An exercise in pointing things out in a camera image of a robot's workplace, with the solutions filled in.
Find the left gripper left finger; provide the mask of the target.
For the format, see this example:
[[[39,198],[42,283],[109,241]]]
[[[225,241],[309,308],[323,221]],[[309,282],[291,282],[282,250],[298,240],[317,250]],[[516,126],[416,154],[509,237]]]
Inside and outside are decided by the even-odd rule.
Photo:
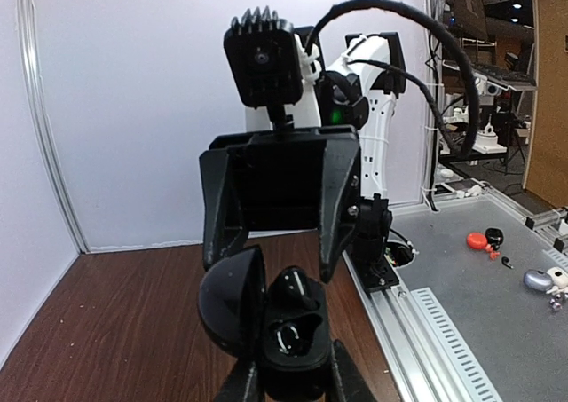
[[[254,401],[257,401],[256,363],[237,361],[215,396],[215,402]]]

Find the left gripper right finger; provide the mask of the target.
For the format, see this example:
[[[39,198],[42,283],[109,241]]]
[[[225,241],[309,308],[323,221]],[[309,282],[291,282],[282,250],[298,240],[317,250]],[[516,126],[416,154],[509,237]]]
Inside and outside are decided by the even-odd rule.
[[[327,400],[376,402],[374,394],[340,340],[334,340],[332,343],[331,382]]]

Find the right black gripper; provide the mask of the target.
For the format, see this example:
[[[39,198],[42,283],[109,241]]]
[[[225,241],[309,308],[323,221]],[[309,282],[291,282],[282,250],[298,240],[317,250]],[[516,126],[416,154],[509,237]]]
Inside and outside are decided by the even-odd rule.
[[[217,137],[200,156],[203,267],[249,232],[319,230],[319,278],[332,280],[359,216],[360,145],[350,125]]]

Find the black earbud charging case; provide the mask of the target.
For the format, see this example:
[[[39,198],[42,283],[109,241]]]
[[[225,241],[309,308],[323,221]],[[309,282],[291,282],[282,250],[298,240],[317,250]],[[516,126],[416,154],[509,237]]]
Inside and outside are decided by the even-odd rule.
[[[326,293],[307,277],[319,308],[282,309],[271,300],[262,249],[245,248],[205,273],[198,294],[201,323],[214,344],[235,358],[283,372],[320,368],[331,354]]]

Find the black earbud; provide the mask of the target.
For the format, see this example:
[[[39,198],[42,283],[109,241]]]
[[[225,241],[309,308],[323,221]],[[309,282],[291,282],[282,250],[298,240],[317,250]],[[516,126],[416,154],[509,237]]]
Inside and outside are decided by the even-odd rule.
[[[514,268],[514,266],[513,266],[512,263],[510,262],[510,259],[509,259],[508,257],[506,257],[506,256],[504,256],[504,257],[501,259],[501,263],[502,263],[505,267],[507,267],[507,268],[509,268],[509,269],[513,269],[513,268]]]
[[[305,271],[298,266],[289,266],[281,271],[269,292],[272,302],[282,309],[316,311],[320,307]]]

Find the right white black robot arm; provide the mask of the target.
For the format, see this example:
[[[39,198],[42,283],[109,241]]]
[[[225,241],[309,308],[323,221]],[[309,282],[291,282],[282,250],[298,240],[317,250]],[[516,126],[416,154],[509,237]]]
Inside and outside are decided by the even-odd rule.
[[[252,232],[317,230],[327,282],[356,240],[386,239],[388,133],[406,89],[398,34],[349,35],[328,67],[306,41],[305,28],[225,33],[247,129],[200,158],[205,269]]]

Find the red round case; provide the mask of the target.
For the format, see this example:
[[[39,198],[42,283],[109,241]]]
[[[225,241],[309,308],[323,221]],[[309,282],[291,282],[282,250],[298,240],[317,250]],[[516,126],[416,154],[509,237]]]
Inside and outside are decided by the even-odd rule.
[[[470,233],[466,238],[467,245],[475,250],[485,250],[489,242],[483,233]]]

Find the black case on floor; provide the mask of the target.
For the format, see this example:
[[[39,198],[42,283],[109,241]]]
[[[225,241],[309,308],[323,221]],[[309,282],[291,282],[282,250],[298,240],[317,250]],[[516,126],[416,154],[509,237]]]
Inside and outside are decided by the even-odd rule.
[[[485,230],[487,242],[493,249],[498,249],[504,242],[504,233],[502,229],[490,227]]]

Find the silver grey earbud case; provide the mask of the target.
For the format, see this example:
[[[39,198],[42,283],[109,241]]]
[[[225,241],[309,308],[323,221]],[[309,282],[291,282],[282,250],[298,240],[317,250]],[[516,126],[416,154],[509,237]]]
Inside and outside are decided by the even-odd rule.
[[[527,288],[541,293],[549,291],[554,284],[547,273],[534,269],[525,272],[523,282]]]

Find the black earbud on floor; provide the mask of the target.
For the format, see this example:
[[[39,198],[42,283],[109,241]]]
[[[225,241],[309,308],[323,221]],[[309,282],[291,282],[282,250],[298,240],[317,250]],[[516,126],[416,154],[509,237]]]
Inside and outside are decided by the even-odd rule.
[[[510,262],[510,259],[509,259],[508,257],[506,257],[506,256],[504,256],[504,257],[501,259],[501,263],[502,263],[505,267],[507,267],[507,268],[509,268],[509,269],[513,269],[513,268],[514,268],[514,266],[513,266],[512,263]]]

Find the front aluminium rail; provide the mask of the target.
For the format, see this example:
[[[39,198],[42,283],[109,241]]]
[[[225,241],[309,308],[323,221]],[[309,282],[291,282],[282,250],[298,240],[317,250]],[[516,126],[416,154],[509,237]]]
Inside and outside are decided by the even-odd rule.
[[[402,399],[566,400],[567,309],[523,282],[527,270],[567,265],[554,248],[566,210],[532,215],[491,189],[392,213],[418,254],[395,269],[397,286],[361,299]],[[467,245],[490,227],[504,233],[498,249]]]

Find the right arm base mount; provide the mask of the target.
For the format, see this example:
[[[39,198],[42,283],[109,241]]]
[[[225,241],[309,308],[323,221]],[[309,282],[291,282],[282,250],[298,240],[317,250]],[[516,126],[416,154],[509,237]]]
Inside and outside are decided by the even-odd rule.
[[[405,235],[391,228],[386,237],[360,234],[351,245],[350,259],[367,295],[399,284],[397,267],[413,262],[418,251]]]

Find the left aluminium frame post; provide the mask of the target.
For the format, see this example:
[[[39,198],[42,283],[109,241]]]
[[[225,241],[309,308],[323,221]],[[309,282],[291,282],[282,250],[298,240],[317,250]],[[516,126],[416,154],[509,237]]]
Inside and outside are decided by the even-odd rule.
[[[16,16],[24,84],[40,154],[71,239],[77,251],[86,254],[91,249],[67,189],[45,103],[34,0],[16,0]]]

